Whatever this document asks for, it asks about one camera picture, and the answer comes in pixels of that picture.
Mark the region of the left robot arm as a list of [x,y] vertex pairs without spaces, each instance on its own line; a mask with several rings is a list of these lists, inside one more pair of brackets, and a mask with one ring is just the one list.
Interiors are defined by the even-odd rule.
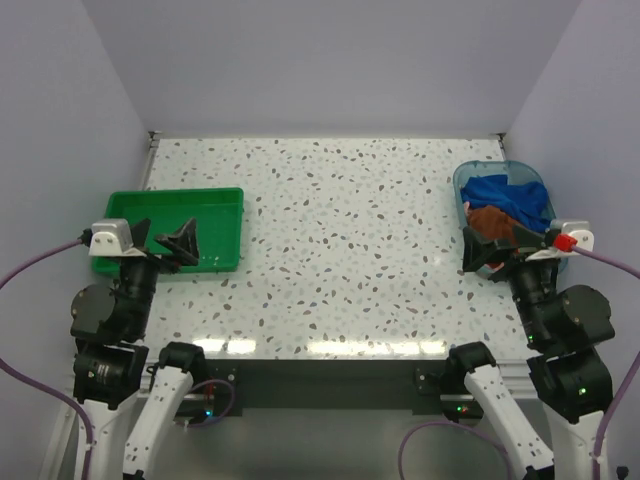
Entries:
[[152,369],[150,393],[140,415],[133,415],[148,348],[142,345],[158,278],[199,262],[197,222],[188,219],[176,231],[145,245],[151,221],[135,225],[104,219],[86,229],[80,241],[92,257],[119,265],[113,285],[80,290],[71,305],[71,336],[77,354],[73,396],[87,417],[81,429],[89,438],[91,461],[77,469],[80,479],[149,479],[184,396],[201,390],[208,379],[201,347],[171,342]]

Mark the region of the brown towel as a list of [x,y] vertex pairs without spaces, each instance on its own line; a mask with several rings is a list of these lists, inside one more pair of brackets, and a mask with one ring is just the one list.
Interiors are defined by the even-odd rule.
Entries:
[[488,240],[508,240],[516,244],[513,227],[518,222],[495,206],[470,209],[466,213],[468,225]]

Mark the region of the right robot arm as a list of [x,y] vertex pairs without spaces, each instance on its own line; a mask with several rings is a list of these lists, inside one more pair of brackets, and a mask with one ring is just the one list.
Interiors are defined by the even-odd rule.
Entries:
[[489,348],[472,342],[449,351],[439,387],[468,392],[498,435],[514,479],[587,479],[597,429],[613,400],[612,379],[595,350],[610,340],[609,301],[587,285],[556,288],[562,259],[592,252],[586,221],[554,220],[542,233],[521,225],[511,239],[489,240],[463,230],[464,272],[498,265],[492,282],[508,283],[533,357],[529,377],[542,402],[553,444],[547,446],[507,388]]

